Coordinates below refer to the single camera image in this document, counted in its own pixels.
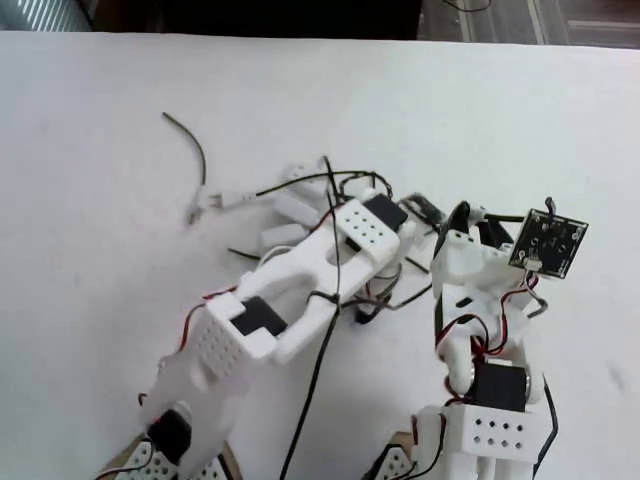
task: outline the black cable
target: black cable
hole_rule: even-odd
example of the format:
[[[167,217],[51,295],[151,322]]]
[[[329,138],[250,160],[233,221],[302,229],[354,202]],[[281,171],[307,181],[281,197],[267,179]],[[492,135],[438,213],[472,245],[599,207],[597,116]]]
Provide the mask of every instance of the black cable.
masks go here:
[[[427,285],[426,287],[424,287],[421,290],[418,290],[416,293],[414,293],[413,295],[411,295],[409,298],[395,304],[395,305],[391,305],[388,302],[384,302],[384,301],[379,301],[379,300],[373,300],[370,298],[355,298],[353,300],[349,300],[348,302],[345,302],[342,304],[342,308],[347,308],[347,307],[353,307],[355,305],[373,305],[376,307],[382,307],[382,308],[386,308],[387,310],[391,310],[392,312],[395,312],[397,310],[400,310],[401,308],[406,307],[407,305],[409,305],[411,302],[414,302],[415,300],[417,300],[418,298],[420,298],[422,295],[424,295],[425,293],[427,293],[429,290],[431,290],[431,288],[433,288],[433,285],[430,283],[429,285]],[[312,295],[319,295],[322,292],[311,292]]]
[[[538,463],[533,466],[533,478],[536,478],[536,473],[538,473],[538,469],[540,465],[542,465],[542,461],[544,457],[547,456],[547,452],[551,448],[554,440],[558,436],[558,413],[556,412],[556,406],[553,404],[553,397],[551,396],[551,389],[549,388],[549,384],[547,383],[546,377],[544,377],[544,396],[547,397],[547,404],[549,405],[549,413],[551,414],[551,433],[547,437],[547,440],[544,442],[542,449],[540,449],[540,453],[538,454]]]
[[[235,248],[227,248],[227,252],[235,253],[239,257],[248,258],[249,260],[260,260],[260,255],[254,255],[253,253],[243,252],[241,250],[236,250]]]
[[[145,440],[142,440],[140,443],[143,443],[143,442],[149,444],[149,458],[143,465],[139,465],[136,467],[109,468],[103,472],[100,472],[93,480],[100,480],[101,478],[107,477],[109,475],[117,475],[119,473],[136,472],[138,470],[142,470],[143,468],[146,468],[147,466],[149,466],[149,464],[151,463],[151,460],[153,460],[153,454],[154,454],[155,448],[151,440],[145,439]]]
[[[200,145],[200,142],[198,141],[196,136],[193,133],[191,133],[191,130],[189,130],[184,124],[182,124],[181,122],[173,118],[167,112],[162,112],[162,116],[167,120],[169,120],[171,123],[173,123],[176,127],[182,130],[184,133],[186,133],[187,136],[191,138],[193,143],[196,145],[196,148],[198,149],[198,153],[200,155],[200,163],[201,163],[200,185],[204,187],[204,185],[207,183],[207,159],[204,155],[204,150],[202,149],[202,145]]]
[[[360,174],[362,176],[367,176],[367,177],[372,177],[372,178],[376,178],[378,180],[380,180],[386,190],[387,190],[387,196],[389,198],[391,198],[393,196],[393,188],[391,187],[391,184],[387,181],[386,178],[384,178],[382,175],[380,175],[377,172],[374,171],[366,171],[366,170],[341,170],[341,171],[337,171],[337,172],[333,172],[333,175],[355,175],[355,174]],[[274,187],[270,187],[267,188],[265,190],[261,190],[259,192],[256,192],[256,197],[262,197],[264,195],[268,195],[270,193],[273,192],[277,192],[278,190],[282,190],[283,188],[287,188],[290,185],[293,185],[295,183],[299,183],[299,182],[304,182],[307,180],[313,180],[314,178],[321,178],[321,177],[327,177],[329,176],[328,173],[326,172],[322,172],[322,173],[314,173],[311,175],[305,175],[303,177],[298,177],[298,178],[294,178],[293,180],[289,180],[287,182],[281,183],[279,185],[276,185]]]
[[[417,261],[415,261],[413,258],[411,257],[404,257],[404,259],[409,262],[411,265],[413,265],[414,267],[416,267],[418,270],[420,270],[421,272],[429,275],[429,269],[427,267],[422,266],[420,263],[418,263]]]
[[[511,223],[522,223],[524,222],[524,217],[517,215],[495,215],[493,213],[487,213],[484,216],[485,220],[497,220],[498,222],[511,222]]]
[[[414,478],[424,477],[431,470],[433,470],[433,468],[438,463],[438,460],[440,459],[440,455],[442,454],[442,450],[444,449],[444,434],[445,434],[446,429],[447,429],[447,417],[445,417],[444,415],[440,414],[440,440],[438,442],[438,451],[436,452],[436,456],[433,459],[433,462],[431,462],[431,465],[429,465],[422,472],[416,473],[415,475],[410,475],[410,476],[406,477],[403,480],[413,480]]]
[[[459,7],[458,5],[456,5],[455,3],[453,3],[452,0],[442,0],[442,2],[446,3],[450,7],[455,8],[459,12],[476,13],[476,12],[484,12],[485,10],[488,10],[489,7],[491,7],[491,4],[493,3],[493,0],[488,0],[487,4],[484,7],[478,7],[478,8],[462,8],[462,7]]]
[[[329,174],[329,178],[333,178],[333,170],[331,169],[331,164],[329,163],[329,159],[324,157],[325,164],[327,166],[327,171]],[[335,179],[333,179],[332,187],[335,189]],[[295,453],[296,446],[298,445],[298,439],[300,438],[300,433],[302,432],[302,427],[304,426],[304,422],[307,418],[307,414],[309,413],[309,407],[311,406],[311,401],[313,400],[313,394],[316,390],[316,384],[318,383],[318,377],[320,375],[320,367],[322,366],[322,360],[324,359],[325,352],[327,351],[327,346],[329,345],[329,340],[331,339],[331,335],[338,321],[338,317],[340,316],[341,306],[340,306],[340,245],[338,244],[338,226],[336,222],[336,212],[335,205],[331,199],[331,195],[327,192],[327,200],[329,201],[329,211],[331,212],[331,217],[333,220],[333,238],[335,241],[335,249],[336,249],[336,293],[330,297],[331,301],[335,303],[336,309],[329,321],[329,327],[327,328],[327,333],[322,340],[322,345],[320,345],[320,350],[318,351],[318,356],[316,357],[316,362],[313,366],[313,373],[311,374],[311,381],[309,382],[309,389],[307,390],[307,397],[305,398],[304,405],[302,406],[302,411],[300,412],[300,417],[298,418],[298,424],[296,425],[296,430],[293,434],[293,438],[291,439],[291,444],[289,445],[289,450],[287,451],[287,456],[282,464],[282,469],[280,470],[280,480],[285,480],[287,477],[287,472],[289,470],[289,465],[291,464],[291,460],[293,459],[293,454]]]

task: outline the circuit board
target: circuit board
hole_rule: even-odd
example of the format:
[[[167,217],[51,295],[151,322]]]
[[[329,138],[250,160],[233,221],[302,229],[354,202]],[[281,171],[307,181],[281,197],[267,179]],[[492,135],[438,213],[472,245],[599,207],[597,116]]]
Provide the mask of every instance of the circuit board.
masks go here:
[[[565,278],[588,226],[532,209],[524,219],[509,265]]]

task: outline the white table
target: white table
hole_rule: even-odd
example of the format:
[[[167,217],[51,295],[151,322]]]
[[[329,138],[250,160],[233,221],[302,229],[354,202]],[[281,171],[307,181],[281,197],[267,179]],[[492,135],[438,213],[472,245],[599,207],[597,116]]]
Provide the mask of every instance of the white table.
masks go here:
[[[212,188],[326,153],[445,210],[552,194],[589,221],[531,333],[560,416],[538,478],[638,477],[640,52],[2,33],[0,106],[1,478],[88,478],[124,447],[186,310],[250,266],[224,247],[273,221],[183,226],[198,164],[163,110],[201,139]],[[359,478],[445,398],[432,306],[340,324],[291,479]],[[231,438],[248,480],[276,478],[317,348],[255,385]]]

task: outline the white robot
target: white robot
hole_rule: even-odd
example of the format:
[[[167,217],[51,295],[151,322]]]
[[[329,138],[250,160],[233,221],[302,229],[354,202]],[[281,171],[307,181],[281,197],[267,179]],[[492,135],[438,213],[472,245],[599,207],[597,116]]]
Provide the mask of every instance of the white robot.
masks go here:
[[[523,337],[547,308],[534,290],[540,276],[564,278],[587,229],[557,216],[550,198],[547,206],[548,212],[514,218],[463,202],[441,225],[431,264],[435,348],[453,397],[418,412],[408,441],[388,445],[367,480],[535,476],[558,426],[548,385]],[[501,219],[522,222],[515,244]],[[538,308],[526,314],[532,300]],[[545,395],[551,433],[540,409],[532,409]]]
[[[265,363],[289,362],[332,328],[338,304],[381,271],[397,271],[415,232],[406,212],[372,189],[337,208],[335,231],[333,223],[328,217],[302,243],[208,300],[186,343],[162,360],[141,419],[178,478],[190,478],[222,453]],[[339,281],[336,256],[342,257]],[[269,303],[301,284],[312,286],[306,309],[287,324]],[[384,288],[376,284],[376,291]],[[216,478],[224,475],[222,469]]]

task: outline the floor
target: floor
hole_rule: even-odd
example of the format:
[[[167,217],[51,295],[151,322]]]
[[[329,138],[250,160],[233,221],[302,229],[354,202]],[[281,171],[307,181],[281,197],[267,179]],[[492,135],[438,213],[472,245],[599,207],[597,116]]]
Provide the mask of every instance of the floor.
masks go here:
[[[452,0],[479,8],[488,0]],[[418,38],[459,42],[640,48],[639,0],[493,0],[462,13],[426,0]]]

